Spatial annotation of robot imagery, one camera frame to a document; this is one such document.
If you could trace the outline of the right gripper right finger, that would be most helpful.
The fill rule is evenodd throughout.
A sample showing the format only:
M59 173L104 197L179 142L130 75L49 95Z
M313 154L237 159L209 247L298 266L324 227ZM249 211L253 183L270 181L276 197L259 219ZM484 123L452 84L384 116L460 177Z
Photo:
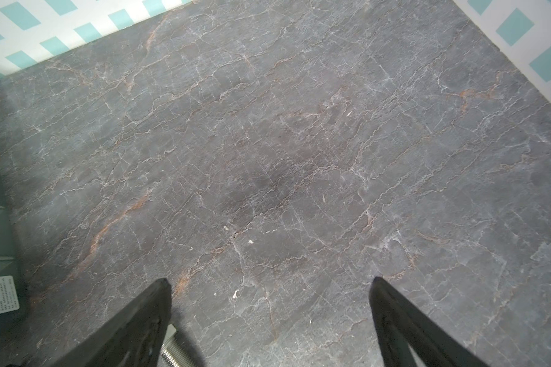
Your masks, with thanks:
M385 279L377 276L369 304L385 366L485 366Z

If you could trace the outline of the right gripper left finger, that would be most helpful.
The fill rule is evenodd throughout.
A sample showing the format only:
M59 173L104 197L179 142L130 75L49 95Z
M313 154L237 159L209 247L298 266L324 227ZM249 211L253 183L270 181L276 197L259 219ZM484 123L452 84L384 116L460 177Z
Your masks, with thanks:
M55 366L156 366L171 317L171 285L155 280Z

